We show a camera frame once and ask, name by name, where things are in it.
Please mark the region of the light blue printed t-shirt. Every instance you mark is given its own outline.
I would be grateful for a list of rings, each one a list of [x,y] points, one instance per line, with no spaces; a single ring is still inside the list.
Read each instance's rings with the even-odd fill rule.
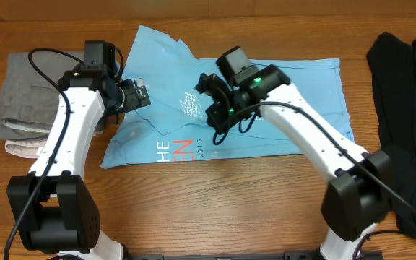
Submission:
[[[260,69],[277,66],[296,83],[314,110],[348,139],[354,138],[339,59],[252,62]],[[214,145],[215,130],[207,125],[205,113],[212,99],[194,89],[204,72],[220,72],[213,58],[197,59],[182,40],[140,26],[123,76],[143,79],[151,103],[125,114],[105,152],[102,168],[299,153],[278,128],[262,118],[245,133],[232,128],[222,144]]]

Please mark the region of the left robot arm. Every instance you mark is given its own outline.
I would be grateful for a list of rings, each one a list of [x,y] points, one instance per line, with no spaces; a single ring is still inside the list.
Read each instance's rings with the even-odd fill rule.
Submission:
[[[116,82],[102,71],[66,71],[57,84],[58,111],[48,140],[25,176],[6,194],[16,220],[9,237],[54,259],[129,259],[127,247],[100,227],[84,182],[85,161],[99,121],[150,104],[143,79]]]

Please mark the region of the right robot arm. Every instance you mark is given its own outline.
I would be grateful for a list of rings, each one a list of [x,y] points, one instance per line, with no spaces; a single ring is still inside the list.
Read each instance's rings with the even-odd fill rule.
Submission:
[[[216,135],[244,119],[261,116],[282,131],[327,184],[321,213],[329,226],[315,251],[290,251],[285,259],[382,259],[362,245],[391,209],[388,182],[392,162],[382,151],[369,153],[332,127],[304,100],[290,78],[274,65],[251,65],[228,82],[201,74],[196,90],[212,97],[207,123]]]

